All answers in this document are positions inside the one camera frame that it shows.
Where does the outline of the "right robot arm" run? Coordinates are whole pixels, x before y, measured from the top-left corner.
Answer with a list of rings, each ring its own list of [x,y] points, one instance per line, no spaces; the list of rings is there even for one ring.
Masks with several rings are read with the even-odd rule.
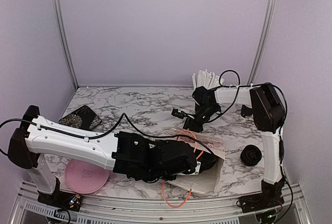
[[[195,114],[184,114],[183,128],[202,132],[203,125],[212,123],[226,112],[221,105],[242,105],[243,116],[253,117],[261,132],[264,147],[264,177],[262,192],[257,196],[261,207],[268,207],[277,199],[277,193],[285,184],[282,171],[284,159],[283,126],[287,116],[287,103],[281,89],[269,82],[261,84],[224,85],[221,81],[210,89],[196,86],[192,94],[196,103]]]

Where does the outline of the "stack of paper coffee cups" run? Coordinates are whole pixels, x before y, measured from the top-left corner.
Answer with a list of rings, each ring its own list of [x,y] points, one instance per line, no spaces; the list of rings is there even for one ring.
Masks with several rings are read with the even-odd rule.
[[[253,119],[253,109],[242,105],[240,115],[245,119]]]

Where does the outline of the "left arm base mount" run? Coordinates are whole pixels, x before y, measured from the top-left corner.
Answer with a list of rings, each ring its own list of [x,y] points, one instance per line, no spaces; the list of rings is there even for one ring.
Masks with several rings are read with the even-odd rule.
[[[79,212],[81,208],[82,196],[75,193],[60,190],[60,181],[56,178],[55,189],[52,194],[38,192],[38,202],[62,209]]]

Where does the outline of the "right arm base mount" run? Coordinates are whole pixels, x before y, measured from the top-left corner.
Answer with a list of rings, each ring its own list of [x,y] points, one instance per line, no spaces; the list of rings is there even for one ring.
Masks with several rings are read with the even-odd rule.
[[[261,192],[239,197],[237,206],[241,208],[243,213],[263,210],[284,204],[282,196],[282,188],[285,180],[282,178],[279,182],[270,184],[261,181]]]

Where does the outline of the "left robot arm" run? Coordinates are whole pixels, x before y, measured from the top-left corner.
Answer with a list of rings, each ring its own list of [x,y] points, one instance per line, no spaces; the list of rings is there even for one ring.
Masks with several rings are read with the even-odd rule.
[[[210,169],[217,160],[208,147],[197,151],[190,146],[190,137],[150,136],[144,133],[94,133],[54,123],[31,105],[19,127],[10,138],[4,155],[16,166],[30,171],[38,190],[53,205],[65,202],[59,180],[42,164],[44,154],[87,162],[107,171],[125,175],[136,181],[154,183],[174,180],[179,174],[197,175]]]

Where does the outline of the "stack of black cup lids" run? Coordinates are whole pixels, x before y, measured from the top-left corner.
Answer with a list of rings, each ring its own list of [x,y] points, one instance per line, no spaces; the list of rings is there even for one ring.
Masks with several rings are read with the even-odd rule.
[[[246,166],[256,166],[262,159],[260,149],[255,145],[247,145],[240,154],[242,163]]]

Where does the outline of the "white paper takeout bag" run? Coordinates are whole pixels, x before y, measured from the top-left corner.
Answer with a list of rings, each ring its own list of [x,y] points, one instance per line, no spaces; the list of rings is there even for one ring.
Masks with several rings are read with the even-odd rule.
[[[209,155],[209,152],[202,145],[194,145],[194,150],[201,150],[200,153],[197,155],[197,163],[200,164],[200,170],[196,171],[195,175],[180,174],[177,176],[176,180],[168,182],[174,186],[180,187],[188,191],[188,194],[184,201],[177,206],[171,204],[165,197],[164,184],[166,183],[166,181],[164,181],[161,184],[161,194],[166,204],[171,208],[180,208],[187,202],[187,200],[193,193],[196,193],[198,195],[209,195],[214,193],[217,188],[217,184],[220,181],[222,169],[225,163],[224,142],[219,137],[212,134],[196,133],[190,130],[179,128],[168,129],[164,131],[164,134],[189,135],[197,140],[202,141],[216,155],[214,165],[204,171],[203,167],[206,163],[203,162],[203,157]]]

